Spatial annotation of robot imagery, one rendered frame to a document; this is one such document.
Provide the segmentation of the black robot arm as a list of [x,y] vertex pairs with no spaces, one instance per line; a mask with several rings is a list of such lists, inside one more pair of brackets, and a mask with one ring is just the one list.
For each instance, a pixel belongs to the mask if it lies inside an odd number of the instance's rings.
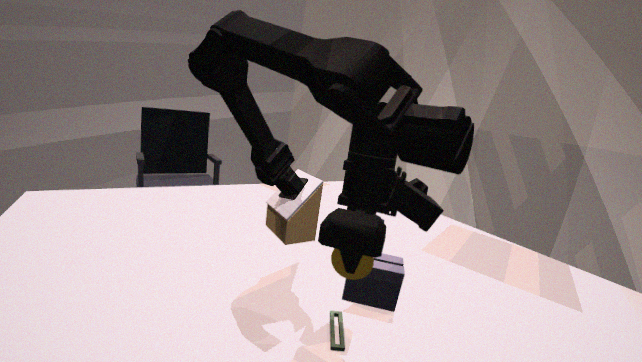
[[[321,105],[353,125],[349,151],[399,158],[460,174],[469,159],[474,123],[457,106],[418,104],[422,87],[382,45],[342,37],[321,39],[232,11],[210,27],[189,54],[188,68],[217,91],[250,143],[256,174],[295,200],[308,182],[290,165],[289,147],[272,135],[247,84],[248,60],[308,87]],[[380,99],[396,89],[388,103]],[[427,232],[444,211],[418,178],[407,182],[398,166],[385,215],[397,211]],[[389,214],[389,212],[391,212]]]

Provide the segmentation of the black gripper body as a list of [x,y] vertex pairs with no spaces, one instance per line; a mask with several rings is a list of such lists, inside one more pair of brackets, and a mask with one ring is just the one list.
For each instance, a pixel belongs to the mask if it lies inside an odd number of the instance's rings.
[[367,257],[382,256],[387,226],[376,213],[384,214],[396,160],[348,152],[337,202],[347,210],[337,208],[323,220],[320,244]]

